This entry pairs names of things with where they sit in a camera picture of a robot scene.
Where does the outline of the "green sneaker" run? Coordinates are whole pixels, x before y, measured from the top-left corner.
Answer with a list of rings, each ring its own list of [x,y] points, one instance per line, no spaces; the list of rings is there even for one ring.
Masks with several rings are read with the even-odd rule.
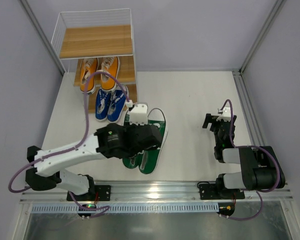
[[[148,113],[148,123],[158,128],[162,136],[162,143],[159,147],[144,152],[138,168],[139,171],[145,175],[151,174],[156,169],[161,151],[168,136],[168,122],[162,109],[156,107],[150,110]]]
[[[125,116],[124,116],[123,125],[128,126],[129,124],[130,124],[130,115],[129,115],[128,111],[126,111]],[[142,154],[137,154],[132,158],[123,158],[122,163],[128,169],[137,168],[141,163],[142,156],[143,156]]]

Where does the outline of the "blue sneaker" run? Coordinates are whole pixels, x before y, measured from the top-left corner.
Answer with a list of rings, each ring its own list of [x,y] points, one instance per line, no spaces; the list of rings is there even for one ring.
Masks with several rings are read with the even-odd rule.
[[[123,91],[118,86],[113,92],[107,113],[107,119],[110,123],[116,123],[120,119],[126,105],[125,94],[129,96],[129,90],[125,85],[123,85]]]
[[[107,118],[112,94],[105,92],[101,88],[96,94],[95,100],[95,118],[98,121],[104,121]]]

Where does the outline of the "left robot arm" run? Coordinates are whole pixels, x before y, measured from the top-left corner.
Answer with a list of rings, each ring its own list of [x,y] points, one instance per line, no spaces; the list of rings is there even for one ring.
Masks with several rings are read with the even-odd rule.
[[[94,160],[132,158],[142,151],[161,147],[163,140],[156,124],[110,123],[89,135],[82,145],[66,145],[49,151],[31,146],[27,158],[33,166],[26,170],[25,181],[34,191],[59,188],[84,201],[96,194],[94,180],[89,175],[72,173],[68,167]]]

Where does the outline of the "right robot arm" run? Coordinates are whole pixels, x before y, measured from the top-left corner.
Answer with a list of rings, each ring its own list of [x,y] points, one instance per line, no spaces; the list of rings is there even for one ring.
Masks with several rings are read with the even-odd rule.
[[[209,124],[215,140],[215,159],[222,164],[239,165],[240,171],[220,173],[214,183],[198,184],[201,199],[204,194],[208,199],[244,199],[241,190],[262,192],[272,187],[282,189],[286,185],[285,175],[271,146],[235,148],[230,141],[235,130],[230,129],[229,120],[207,113],[202,127],[206,129]]]

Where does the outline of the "orange sneaker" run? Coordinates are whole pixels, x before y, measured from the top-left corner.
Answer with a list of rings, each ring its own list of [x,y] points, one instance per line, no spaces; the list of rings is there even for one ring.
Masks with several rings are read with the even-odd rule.
[[[119,70],[120,59],[118,56],[107,56],[101,59],[99,71],[117,78]],[[113,92],[117,87],[117,82],[110,76],[102,73],[100,75],[100,87],[104,92]]]
[[[97,58],[84,58],[80,67],[80,90],[84,92],[86,82],[90,75],[98,70],[99,62]],[[95,82],[91,79],[87,85],[87,94],[92,94],[96,90]]]

